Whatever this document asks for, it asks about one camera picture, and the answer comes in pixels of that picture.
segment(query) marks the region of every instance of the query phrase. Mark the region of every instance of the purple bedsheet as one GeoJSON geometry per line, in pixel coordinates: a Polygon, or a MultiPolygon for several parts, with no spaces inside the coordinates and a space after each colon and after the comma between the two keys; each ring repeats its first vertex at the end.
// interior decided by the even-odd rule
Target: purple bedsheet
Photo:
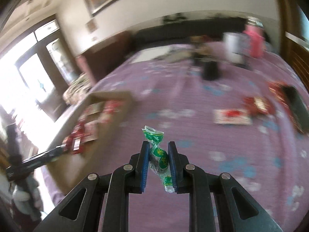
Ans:
{"type": "MultiPolygon", "coordinates": [[[[211,46],[224,59],[224,44],[211,46]]],[[[92,89],[130,90],[137,101],[117,139],[102,151],[106,157],[97,165],[97,173],[111,173],[128,163],[145,140],[141,128],[148,125],[165,132],[163,149],[175,141],[179,153],[206,172],[231,173],[285,232],[293,231],[309,209],[309,137],[294,130],[267,85],[275,80],[294,85],[308,105],[309,95],[291,68],[276,54],[265,52],[262,59],[248,59],[252,71],[221,62],[221,78],[209,82],[201,79],[190,60],[175,64],[130,64],[130,60],[92,89]],[[274,116],[255,118],[250,126],[213,123],[214,109],[241,108],[243,97],[258,95],[273,102],[274,116]]],[[[58,204],[63,195],[46,168],[43,175],[58,204]]],[[[188,224],[189,196],[166,193],[159,177],[149,171],[145,193],[130,195],[130,231],[187,232],[188,224]]]]}

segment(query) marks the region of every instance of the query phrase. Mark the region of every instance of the blue gripper pad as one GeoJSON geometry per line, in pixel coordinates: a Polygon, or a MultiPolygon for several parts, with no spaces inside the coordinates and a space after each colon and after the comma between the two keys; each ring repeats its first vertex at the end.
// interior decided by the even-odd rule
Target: blue gripper pad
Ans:
{"type": "Polygon", "coordinates": [[[141,191],[144,192],[146,187],[146,181],[147,181],[147,173],[148,173],[148,165],[149,165],[149,150],[150,145],[149,142],[144,141],[142,150],[141,150],[141,156],[143,156],[143,166],[141,171],[141,191]]]}

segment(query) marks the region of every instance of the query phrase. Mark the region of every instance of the ceiling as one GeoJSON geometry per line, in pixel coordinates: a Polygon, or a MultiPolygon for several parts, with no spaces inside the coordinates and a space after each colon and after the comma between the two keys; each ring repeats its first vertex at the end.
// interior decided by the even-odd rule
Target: ceiling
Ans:
{"type": "Polygon", "coordinates": [[[22,21],[26,22],[35,17],[38,12],[55,8],[58,2],[59,0],[21,0],[5,24],[4,32],[22,21]]]}

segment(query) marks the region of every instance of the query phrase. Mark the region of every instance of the wall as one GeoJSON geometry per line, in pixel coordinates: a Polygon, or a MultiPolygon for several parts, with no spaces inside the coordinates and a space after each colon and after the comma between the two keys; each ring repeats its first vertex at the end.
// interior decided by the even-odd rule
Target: wall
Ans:
{"type": "Polygon", "coordinates": [[[95,17],[98,30],[91,35],[85,27],[91,16],[84,0],[63,0],[58,9],[58,20],[73,53],[77,55],[93,45],[91,39],[94,36],[102,40],[164,15],[206,10],[251,13],[276,23],[279,20],[276,0],[119,0],[95,17]]]}

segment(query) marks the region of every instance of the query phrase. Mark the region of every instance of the red packaging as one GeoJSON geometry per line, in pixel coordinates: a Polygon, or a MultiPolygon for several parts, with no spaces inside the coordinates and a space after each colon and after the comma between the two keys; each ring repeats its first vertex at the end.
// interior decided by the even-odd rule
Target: red packaging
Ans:
{"type": "Polygon", "coordinates": [[[269,83],[269,90],[276,96],[277,100],[283,105],[285,112],[289,115],[294,127],[296,130],[300,131],[302,133],[302,130],[295,120],[288,104],[286,103],[287,99],[285,98],[285,95],[281,89],[281,86],[286,86],[287,84],[284,82],[273,82],[269,83]]]}
{"type": "Polygon", "coordinates": [[[112,120],[112,115],[119,112],[119,108],[123,105],[123,101],[110,100],[105,103],[104,110],[99,117],[99,122],[106,124],[112,120]]]}
{"type": "Polygon", "coordinates": [[[246,109],[214,110],[214,123],[223,125],[251,125],[252,120],[246,109]]]}
{"type": "Polygon", "coordinates": [[[85,120],[80,120],[74,127],[73,135],[81,135],[85,133],[85,120]]]}
{"type": "Polygon", "coordinates": [[[274,114],[275,108],[265,97],[247,97],[244,98],[247,110],[251,116],[258,114],[274,114]]]}
{"type": "Polygon", "coordinates": [[[70,151],[71,148],[72,148],[72,142],[73,142],[73,138],[74,138],[74,135],[70,134],[69,136],[66,136],[62,142],[62,145],[65,146],[65,149],[64,151],[70,151]]]}
{"type": "Polygon", "coordinates": [[[72,146],[71,146],[71,153],[72,154],[78,154],[83,153],[85,150],[85,146],[83,144],[83,136],[76,136],[73,138],[72,146]]]}
{"type": "Polygon", "coordinates": [[[85,124],[85,134],[83,142],[89,142],[98,139],[98,120],[94,120],[85,124]]]}

